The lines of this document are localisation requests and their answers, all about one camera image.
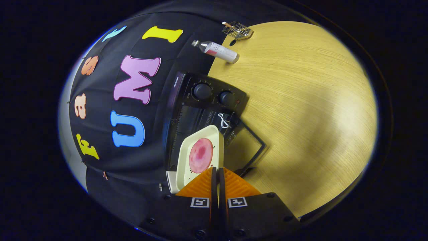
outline plastic tray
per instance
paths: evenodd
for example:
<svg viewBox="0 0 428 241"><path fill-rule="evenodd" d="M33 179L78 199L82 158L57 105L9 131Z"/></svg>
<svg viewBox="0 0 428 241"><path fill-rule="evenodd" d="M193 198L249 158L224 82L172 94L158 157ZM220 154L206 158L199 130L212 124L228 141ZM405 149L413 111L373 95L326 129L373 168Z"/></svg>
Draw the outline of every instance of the plastic tray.
<svg viewBox="0 0 428 241"><path fill-rule="evenodd" d="M208 168L215 166L217 168L223 167L223 150L224 150L224 139L223 135L220 134L215 125L210 125L204 129L193 133L184 139L180 147L180 154L178 155L177 164L177 175L175 177L175 183L178 190L185 187L191 180L199 175L190 171L189 155L193 145L201 138L207 138L213 144L213 158Z"/></svg>

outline black screw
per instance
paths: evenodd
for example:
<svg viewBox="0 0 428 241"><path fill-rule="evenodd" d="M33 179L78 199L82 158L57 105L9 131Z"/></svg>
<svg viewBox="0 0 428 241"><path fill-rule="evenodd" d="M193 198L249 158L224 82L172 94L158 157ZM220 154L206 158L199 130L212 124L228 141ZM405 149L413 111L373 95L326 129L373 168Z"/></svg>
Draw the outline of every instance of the black screw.
<svg viewBox="0 0 428 241"><path fill-rule="evenodd" d="M233 232L233 235L235 235L236 237L243 237L243 236L245 236L245 231L244 231L244 230L242 230L242 229L240 229L240 230L235 230L235 231Z"/></svg>
<svg viewBox="0 0 428 241"><path fill-rule="evenodd" d="M284 217L284 222L290 222L291 220L293 220L293 217L292 216L286 216L286 217Z"/></svg>
<svg viewBox="0 0 428 241"><path fill-rule="evenodd" d="M155 219L154 219L154 218L149 218L149 219L147 220L147 222L148 222L149 224L154 224L154 223L155 223Z"/></svg>
<svg viewBox="0 0 428 241"><path fill-rule="evenodd" d="M204 230L197 230L195 233L196 238L203 238L205 236Z"/></svg>

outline plastic bottle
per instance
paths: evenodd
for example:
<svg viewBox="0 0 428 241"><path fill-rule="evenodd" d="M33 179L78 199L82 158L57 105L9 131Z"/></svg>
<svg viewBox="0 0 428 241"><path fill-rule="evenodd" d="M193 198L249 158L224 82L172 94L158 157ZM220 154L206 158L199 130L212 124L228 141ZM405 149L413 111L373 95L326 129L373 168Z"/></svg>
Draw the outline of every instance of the plastic bottle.
<svg viewBox="0 0 428 241"><path fill-rule="evenodd" d="M202 53L220 58L229 63L236 63L239 59L239 54L237 52L211 41L200 42L195 40L192 42L192 46L199 47Z"/></svg>

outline light wood surface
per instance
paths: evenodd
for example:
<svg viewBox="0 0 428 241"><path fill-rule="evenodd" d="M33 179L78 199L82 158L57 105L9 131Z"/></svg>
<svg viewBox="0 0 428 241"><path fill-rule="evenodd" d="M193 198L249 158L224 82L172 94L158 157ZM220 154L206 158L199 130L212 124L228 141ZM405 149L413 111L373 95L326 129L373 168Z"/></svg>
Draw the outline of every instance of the light wood surface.
<svg viewBox="0 0 428 241"><path fill-rule="evenodd" d="M251 29L250 39L223 42L239 61L216 58L208 75L247 93L241 118L269 146L245 180L276 192L300 217L340 194L368 163L374 94L356 58L321 27L281 21Z"/></svg>

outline black cloth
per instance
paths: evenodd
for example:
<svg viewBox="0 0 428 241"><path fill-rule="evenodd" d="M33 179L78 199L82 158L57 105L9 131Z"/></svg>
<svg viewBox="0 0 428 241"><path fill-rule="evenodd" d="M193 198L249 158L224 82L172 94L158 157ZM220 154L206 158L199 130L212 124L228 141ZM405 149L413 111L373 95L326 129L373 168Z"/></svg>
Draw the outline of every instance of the black cloth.
<svg viewBox="0 0 428 241"><path fill-rule="evenodd" d="M174 83L177 71L190 71L208 74L214 57L203 54L194 48L194 40L211 40L222 43L225 34L221 33L221 23L183 13L152 13L125 20L112 29L127 26L113 38L98 43L88 52L88 57L99 56L98 64L91 75L77 72L71 90L70 125L76 147L81 154L75 138L81 138L94 146L99 160L90 155L82 155L87 166L106 171L111 176L142 184L160 183L166 179L164 171L165 150L162 142L164 109L168 94ZM142 35L151 27L182 29L183 33L174 43L166 39L147 38ZM120 69L123 58L130 54L134 58L161 58L156 75L149 77L153 82L145 88L150 89L151 98L147 105L136 99L121 98L115 101L113 90L117 83L129 76ZM74 113L74 99L86 95L86 117L84 120ZM139 147L116 147L112 132L133 136L135 130L130 125L113 127L110 113L137 117L145 128L145 139Z"/></svg>
<svg viewBox="0 0 428 241"><path fill-rule="evenodd" d="M189 13L211 19L216 23L238 21L246 26L275 21L309 23L307 17L271 0L177 0L146 8L134 16L154 12Z"/></svg>
<svg viewBox="0 0 428 241"><path fill-rule="evenodd" d="M161 191L159 184L139 184L112 176L107 178L108 180L103 177L103 172L87 168L89 195L113 215L134 226L143 222L148 210L157 205L156 200L171 194L166 181L161 183Z"/></svg>

